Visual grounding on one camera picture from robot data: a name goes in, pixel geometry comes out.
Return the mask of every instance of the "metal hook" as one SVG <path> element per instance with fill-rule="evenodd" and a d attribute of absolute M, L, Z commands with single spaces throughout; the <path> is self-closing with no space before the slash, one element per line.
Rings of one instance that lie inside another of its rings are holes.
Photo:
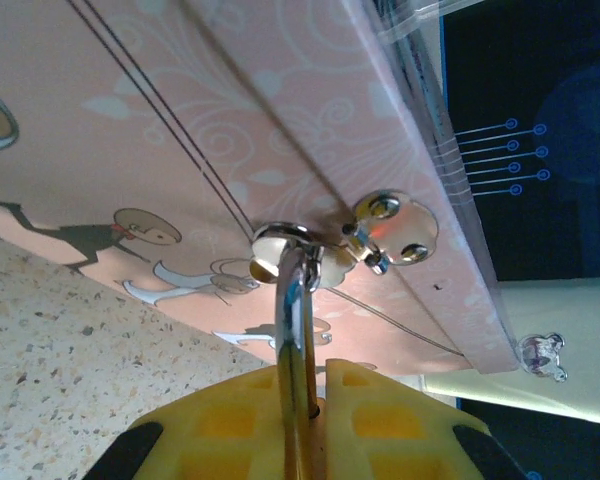
<path fill-rule="evenodd" d="M 276 287 L 276 361 L 285 431 L 285 478 L 310 480 L 309 419 L 320 413 L 311 293 L 320 281 L 321 247 L 291 244 Z"/>

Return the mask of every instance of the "transparent plastic sheet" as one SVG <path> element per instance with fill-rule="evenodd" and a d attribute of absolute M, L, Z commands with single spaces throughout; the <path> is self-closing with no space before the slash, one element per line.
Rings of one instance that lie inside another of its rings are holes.
<path fill-rule="evenodd" d="M 381 43 L 390 44 L 417 30 L 423 22 L 437 20 L 483 0 L 374 0 L 386 27 L 377 32 Z"/>
<path fill-rule="evenodd" d="M 482 0 L 366 0 L 365 8 L 381 39 L 402 98 L 429 150 L 467 243 L 491 293 L 512 345 L 509 324 L 482 222 L 466 175 L 451 119 L 420 27 L 424 22 Z"/>

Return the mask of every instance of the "black line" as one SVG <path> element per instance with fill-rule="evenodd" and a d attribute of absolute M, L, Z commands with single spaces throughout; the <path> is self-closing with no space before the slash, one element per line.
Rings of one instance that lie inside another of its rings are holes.
<path fill-rule="evenodd" d="M 158 108 L 153 103 L 153 101 L 149 98 L 149 96 L 147 95 L 147 93 L 142 89 L 142 87 L 138 84 L 138 82 L 129 73 L 129 70 L 127 69 L 127 67 L 122 63 L 122 61 L 118 58 L 118 56 L 113 52 L 113 50 L 111 49 L 111 47 L 109 47 L 109 45 L 107 44 L 106 40 L 104 40 L 102 38 L 102 36 L 98 33 L 98 31 L 95 29 L 95 27 L 91 24 L 91 22 L 89 21 L 89 19 L 75 5 L 74 1 L 73 0 L 67 0 L 67 3 L 69 3 L 69 5 L 71 6 L 71 8 L 73 8 L 73 10 L 82 19 L 82 21 L 87 26 L 87 28 L 89 28 L 89 30 L 91 30 L 91 32 L 95 35 L 95 37 L 98 39 L 98 41 L 102 44 L 102 46 L 105 48 L 105 50 L 107 50 L 107 52 L 109 53 L 109 55 L 111 55 L 111 57 L 118 64 L 118 66 L 122 69 L 122 71 L 127 75 L 127 77 L 129 77 L 129 80 L 131 80 L 131 82 L 133 82 L 133 84 L 138 89 L 138 91 L 140 92 L 140 94 L 144 97 L 144 99 L 147 101 L 147 103 L 151 106 L 151 108 L 156 113 L 156 115 L 160 118 L 160 120 L 162 121 L 162 123 L 167 127 L 167 129 L 169 130 L 169 132 L 171 133 L 171 135 L 173 136 L 173 138 L 180 144 L 180 146 L 185 151 L 185 153 L 187 154 L 187 156 L 189 157 L 189 159 L 198 168 L 198 170 L 202 174 L 203 178 L 209 183 L 209 185 L 211 186 L 211 188 L 218 195 L 218 197 L 220 198 L 220 201 L 222 201 L 222 203 L 227 208 L 227 210 L 229 210 L 229 213 L 231 213 L 231 216 L 234 218 L 234 220 L 236 221 L 236 223 L 238 224 L 238 226 L 240 227 L 240 229 L 243 231 L 243 233 L 245 234 L 245 236 L 249 240 L 251 240 L 252 237 L 253 237 L 253 231 L 249 232 L 249 231 L 247 231 L 244 228 L 242 222 L 240 222 L 240 220 L 236 216 L 236 213 L 231 209 L 231 207 L 229 206 L 229 204 L 227 203 L 227 201 L 225 200 L 225 198 L 218 191 L 218 188 L 213 184 L 213 182 L 211 181 L 211 179 L 207 176 L 207 174 L 200 167 L 200 165 L 196 161 L 195 157 L 191 154 L 191 152 L 189 151 L 189 149 L 184 145 L 184 142 L 182 142 L 182 140 L 180 140 L 180 138 L 176 134 L 175 130 L 171 127 L 171 125 L 169 125 L 169 123 L 167 123 L 166 119 L 164 118 L 164 115 L 162 115 L 162 113 L 158 110 Z M 253 230 L 253 227 L 251 226 L 251 223 L 247 222 L 247 224 Z"/>
<path fill-rule="evenodd" d="M 350 297 L 349 295 L 347 295 L 344 292 L 341 292 L 340 290 L 336 289 L 336 288 L 327 288 L 328 291 L 330 291 L 331 293 L 333 293 L 334 295 L 337 295 L 340 298 L 343 298 L 345 300 L 350 301 L 351 303 L 357 305 L 360 308 L 364 308 L 367 312 L 374 314 L 377 317 L 380 317 L 381 319 L 383 319 L 386 322 L 389 322 L 391 325 L 393 325 L 394 327 L 399 328 L 400 330 L 402 330 L 405 333 L 408 333 L 409 335 L 413 335 L 416 338 L 419 338 L 420 340 L 422 340 L 423 342 L 428 343 L 429 345 L 432 345 L 434 347 L 438 347 L 446 352 L 449 353 L 453 353 L 454 355 L 458 355 L 460 357 L 464 357 L 464 355 L 460 352 L 458 352 L 457 350 L 454 350 L 452 348 L 449 347 L 445 347 L 444 345 L 431 340 L 430 338 L 425 337 L 424 335 L 419 334 L 418 332 L 414 332 L 413 330 L 411 330 L 408 327 L 405 327 L 404 325 L 402 325 L 401 323 L 396 322 L 394 319 L 392 319 L 391 317 L 385 315 L 382 312 L 379 312 L 378 310 L 376 310 L 373 307 L 370 307 L 369 305 L 361 302 L 360 300 L 356 300 L 353 297 Z"/>
<path fill-rule="evenodd" d="M 96 8 L 91 4 L 90 0 L 83 0 L 83 1 L 87 5 L 87 7 L 91 10 L 91 12 L 96 16 L 96 18 L 100 21 L 100 23 L 102 24 L 102 26 L 107 30 L 107 33 L 109 33 L 109 35 L 111 35 L 111 38 L 113 38 L 113 40 L 116 42 L 116 44 L 118 45 L 118 47 L 120 47 L 120 49 L 124 52 L 124 54 L 127 56 L 127 58 L 129 59 L 129 61 L 136 68 L 136 70 L 140 73 L 140 75 L 142 76 L 142 79 L 145 82 L 147 82 L 147 85 L 149 85 L 149 87 L 151 88 L 151 91 L 156 95 L 156 97 L 158 97 L 158 99 L 160 100 L 160 102 L 162 103 L 162 105 L 164 106 L 164 108 L 169 112 L 169 114 L 171 115 L 171 117 L 173 118 L 173 120 L 176 122 L 176 124 L 178 125 L 178 127 L 180 127 L 180 130 L 182 130 L 182 132 L 184 133 L 184 135 L 187 138 L 187 140 L 189 140 L 189 142 L 191 143 L 191 145 L 193 145 L 193 148 L 196 150 L 196 152 L 198 152 L 198 155 L 200 155 L 200 157 L 202 157 L 202 160 L 204 161 L 204 163 L 206 164 L 206 166 L 213 173 L 213 175 L 218 180 L 218 182 L 220 182 L 220 185 L 222 185 L 225 193 L 229 196 L 229 198 L 231 199 L 231 201 L 234 203 L 235 207 L 238 209 L 238 211 L 240 212 L 240 214 L 244 218 L 246 224 L 251 229 L 251 236 L 249 237 L 249 240 L 251 240 L 251 237 L 255 233 L 255 229 L 253 228 L 253 225 L 251 224 L 251 221 L 249 220 L 249 217 L 247 217 L 247 215 L 244 213 L 244 211 L 240 207 L 240 204 L 236 201 L 235 197 L 231 194 L 231 192 L 229 191 L 229 189 L 227 188 L 227 186 L 224 184 L 224 182 L 222 181 L 222 179 L 218 175 L 218 172 L 216 172 L 215 168 L 213 168 L 213 165 L 211 165 L 211 163 L 209 162 L 209 160 L 207 159 L 207 157 L 205 156 L 205 154 L 202 153 L 202 150 L 200 149 L 200 147 L 198 146 L 198 144 L 193 140 L 193 138 L 189 134 L 188 130 L 184 127 L 184 125 L 182 124 L 182 122 L 180 121 L 180 119 L 178 118 L 178 116 L 171 109 L 171 107 L 169 106 L 169 104 L 166 102 L 166 100 L 164 99 L 164 97 L 162 96 L 162 94 L 155 87 L 155 85 L 153 84 L 153 82 L 149 79 L 149 77 L 144 72 L 144 70 L 142 69 L 142 67 L 140 67 L 140 64 L 136 61 L 136 59 L 127 50 L 127 47 L 120 41 L 120 39 L 118 38 L 118 36 L 111 29 L 111 27 L 105 21 L 105 19 L 102 17 L 102 15 L 100 15 L 100 12 L 98 12 L 96 10 Z M 197 164 L 197 162 L 194 162 L 194 163 L 196 163 L 196 166 L 202 171 L 202 169 Z"/>

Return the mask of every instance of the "yellow plastic base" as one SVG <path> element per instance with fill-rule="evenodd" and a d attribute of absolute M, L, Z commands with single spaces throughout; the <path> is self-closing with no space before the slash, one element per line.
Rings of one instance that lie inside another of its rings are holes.
<path fill-rule="evenodd" d="M 316 480 L 482 479 L 457 443 L 479 420 L 345 360 L 327 361 L 312 421 Z M 283 480 L 276 368 L 213 385 L 138 419 L 164 431 L 134 480 Z"/>

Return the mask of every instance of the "speckled countertop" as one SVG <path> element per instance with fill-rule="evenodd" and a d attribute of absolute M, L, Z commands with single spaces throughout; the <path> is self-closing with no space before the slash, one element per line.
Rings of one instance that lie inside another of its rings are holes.
<path fill-rule="evenodd" d="M 0 480 L 81 479 L 141 414 L 265 365 L 0 240 Z"/>

